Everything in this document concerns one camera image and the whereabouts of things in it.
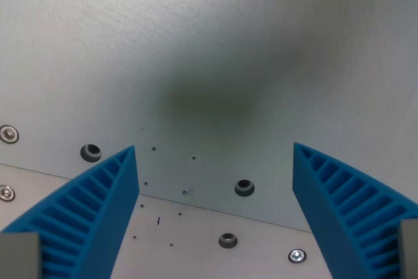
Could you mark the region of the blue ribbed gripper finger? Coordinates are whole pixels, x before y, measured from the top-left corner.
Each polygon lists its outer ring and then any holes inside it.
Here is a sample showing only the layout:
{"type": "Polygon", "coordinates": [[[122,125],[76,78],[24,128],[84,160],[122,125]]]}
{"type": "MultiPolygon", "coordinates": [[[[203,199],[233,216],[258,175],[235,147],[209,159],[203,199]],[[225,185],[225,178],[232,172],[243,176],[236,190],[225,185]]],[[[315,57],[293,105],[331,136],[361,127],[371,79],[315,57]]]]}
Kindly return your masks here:
{"type": "Polygon", "coordinates": [[[300,143],[293,193],[333,278],[401,277],[398,228],[417,217],[417,203],[300,143]]]}
{"type": "Polygon", "coordinates": [[[134,146],[93,166],[16,218],[3,233],[36,233],[43,278],[110,278],[139,183],[134,146]]]}

